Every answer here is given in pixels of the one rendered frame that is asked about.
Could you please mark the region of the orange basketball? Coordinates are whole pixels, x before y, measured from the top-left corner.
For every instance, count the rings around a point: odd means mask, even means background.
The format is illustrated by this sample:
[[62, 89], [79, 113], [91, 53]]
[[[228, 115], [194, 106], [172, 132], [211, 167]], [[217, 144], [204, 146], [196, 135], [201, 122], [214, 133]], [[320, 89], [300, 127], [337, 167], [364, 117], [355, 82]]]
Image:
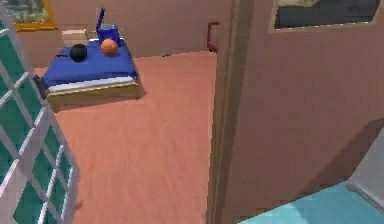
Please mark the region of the orange basketball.
[[106, 56], [113, 56], [118, 52], [118, 44], [112, 39], [103, 40], [100, 47]]

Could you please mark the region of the gold framed picture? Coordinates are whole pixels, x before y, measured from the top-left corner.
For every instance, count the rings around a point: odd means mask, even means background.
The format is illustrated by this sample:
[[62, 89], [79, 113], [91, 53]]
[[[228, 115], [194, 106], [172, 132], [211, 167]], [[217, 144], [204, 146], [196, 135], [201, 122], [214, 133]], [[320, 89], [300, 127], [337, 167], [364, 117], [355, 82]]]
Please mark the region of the gold framed picture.
[[58, 29], [49, 0], [0, 0], [17, 32]]

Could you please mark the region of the black ball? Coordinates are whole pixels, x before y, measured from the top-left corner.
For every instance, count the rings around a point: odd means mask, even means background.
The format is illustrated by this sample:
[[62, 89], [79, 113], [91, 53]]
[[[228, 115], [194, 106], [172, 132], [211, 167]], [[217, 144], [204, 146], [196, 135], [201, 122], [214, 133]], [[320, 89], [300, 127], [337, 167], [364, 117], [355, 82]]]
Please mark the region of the black ball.
[[87, 48], [83, 44], [75, 44], [70, 49], [70, 58], [74, 62], [82, 62], [87, 57]]

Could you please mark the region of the bed with blue blanket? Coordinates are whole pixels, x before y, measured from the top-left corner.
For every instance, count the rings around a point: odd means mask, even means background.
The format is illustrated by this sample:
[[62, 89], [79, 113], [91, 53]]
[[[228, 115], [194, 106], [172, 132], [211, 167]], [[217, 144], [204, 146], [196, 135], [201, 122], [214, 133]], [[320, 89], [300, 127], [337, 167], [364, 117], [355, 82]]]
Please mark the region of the bed with blue blanket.
[[123, 38], [113, 56], [106, 56], [100, 41], [86, 45], [87, 57], [74, 62], [70, 49], [63, 48], [43, 75], [43, 83], [53, 111], [82, 107], [121, 98], [139, 99], [143, 89], [131, 53]]

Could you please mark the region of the beige bedside table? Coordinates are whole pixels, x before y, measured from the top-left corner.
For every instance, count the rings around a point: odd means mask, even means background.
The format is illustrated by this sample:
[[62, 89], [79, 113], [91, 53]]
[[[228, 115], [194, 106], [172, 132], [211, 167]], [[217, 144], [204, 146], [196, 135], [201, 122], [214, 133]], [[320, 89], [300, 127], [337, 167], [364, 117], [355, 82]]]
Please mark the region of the beige bedside table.
[[88, 43], [87, 31], [81, 30], [65, 30], [61, 32], [63, 43], [66, 47], [71, 47], [75, 44], [86, 45]]

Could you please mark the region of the white glass panel door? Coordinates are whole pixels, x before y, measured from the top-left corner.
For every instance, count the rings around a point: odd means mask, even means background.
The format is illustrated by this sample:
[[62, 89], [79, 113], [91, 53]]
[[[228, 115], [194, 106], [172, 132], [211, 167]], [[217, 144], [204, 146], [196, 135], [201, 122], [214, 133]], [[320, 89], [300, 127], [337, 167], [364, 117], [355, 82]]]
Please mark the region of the white glass panel door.
[[0, 0], [0, 224], [73, 224], [79, 168]]

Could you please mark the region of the grey white furniture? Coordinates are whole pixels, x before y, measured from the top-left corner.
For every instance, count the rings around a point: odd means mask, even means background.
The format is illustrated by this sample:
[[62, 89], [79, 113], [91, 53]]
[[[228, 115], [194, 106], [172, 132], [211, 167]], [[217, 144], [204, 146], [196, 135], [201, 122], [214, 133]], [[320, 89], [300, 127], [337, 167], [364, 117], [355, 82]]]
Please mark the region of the grey white furniture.
[[384, 128], [348, 179], [346, 188], [384, 215]]

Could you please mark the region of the red chair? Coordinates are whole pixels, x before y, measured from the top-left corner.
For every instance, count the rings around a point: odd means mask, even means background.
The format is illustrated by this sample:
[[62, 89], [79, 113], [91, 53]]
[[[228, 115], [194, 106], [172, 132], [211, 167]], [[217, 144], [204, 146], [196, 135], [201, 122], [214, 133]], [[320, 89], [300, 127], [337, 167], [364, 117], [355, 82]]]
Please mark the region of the red chair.
[[206, 46], [210, 52], [218, 52], [216, 28], [219, 25], [218, 21], [209, 22], [207, 24], [207, 42]]

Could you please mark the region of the blue pillow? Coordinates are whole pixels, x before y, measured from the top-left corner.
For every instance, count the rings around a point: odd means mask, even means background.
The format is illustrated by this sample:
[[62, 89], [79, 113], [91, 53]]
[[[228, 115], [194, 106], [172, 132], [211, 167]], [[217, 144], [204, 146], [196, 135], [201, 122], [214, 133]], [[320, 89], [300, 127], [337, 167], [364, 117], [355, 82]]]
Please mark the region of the blue pillow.
[[116, 24], [102, 24], [96, 29], [96, 33], [100, 42], [111, 39], [120, 44], [119, 28]]

